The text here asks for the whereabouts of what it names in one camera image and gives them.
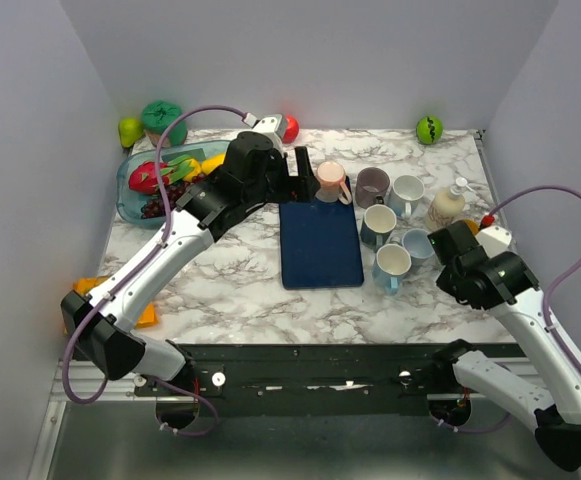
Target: small white bottle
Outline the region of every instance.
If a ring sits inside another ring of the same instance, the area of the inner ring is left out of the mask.
[[[466,199],[463,192],[468,187],[468,180],[458,177],[451,187],[439,190],[424,218],[426,227],[431,232],[445,228],[463,211]]]

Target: blue mug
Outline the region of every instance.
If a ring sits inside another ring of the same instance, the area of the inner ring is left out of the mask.
[[[390,243],[377,250],[372,278],[388,295],[396,295],[411,266],[412,259],[408,251],[401,245]]]
[[[412,259],[411,272],[416,272],[428,259],[434,257],[434,248],[428,240],[429,232],[423,228],[413,228],[403,234],[401,245],[408,250]]]

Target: red tomato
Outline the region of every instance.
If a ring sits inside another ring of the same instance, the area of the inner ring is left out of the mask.
[[[299,122],[290,115],[286,115],[286,121],[288,122],[288,128],[286,128],[286,133],[284,133],[281,141],[283,143],[292,143],[296,140],[297,135],[299,135]]]

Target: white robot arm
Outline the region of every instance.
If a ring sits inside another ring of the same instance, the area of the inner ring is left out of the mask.
[[[492,239],[498,233],[479,235]],[[514,415],[534,432],[554,463],[574,471],[581,466],[581,351],[553,314],[552,322],[546,322],[544,293],[523,260],[503,248],[489,248],[490,256],[478,238],[463,222],[429,235],[444,265],[437,286],[459,303],[487,310],[497,318],[547,388],[517,377],[463,341],[446,347],[437,367]]]
[[[188,262],[266,203],[309,202],[318,190],[305,147],[295,149],[298,175],[281,152],[282,115],[256,121],[230,142],[223,165],[177,201],[169,234],[164,225],[141,250],[88,296],[70,292],[61,302],[76,346],[117,380],[135,372],[173,380],[186,365],[174,344],[135,331],[141,312]],[[74,333],[80,325],[87,326]]]

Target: grapes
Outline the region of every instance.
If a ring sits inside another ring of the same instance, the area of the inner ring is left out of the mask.
[[[172,185],[166,186],[166,194],[168,196],[170,210],[173,210],[177,206],[177,200],[186,193],[186,190],[190,185],[192,184],[189,182],[179,180],[174,182]],[[143,219],[163,217],[165,214],[166,210],[164,208],[163,199],[159,194],[150,197],[148,202],[141,207],[141,218]]]

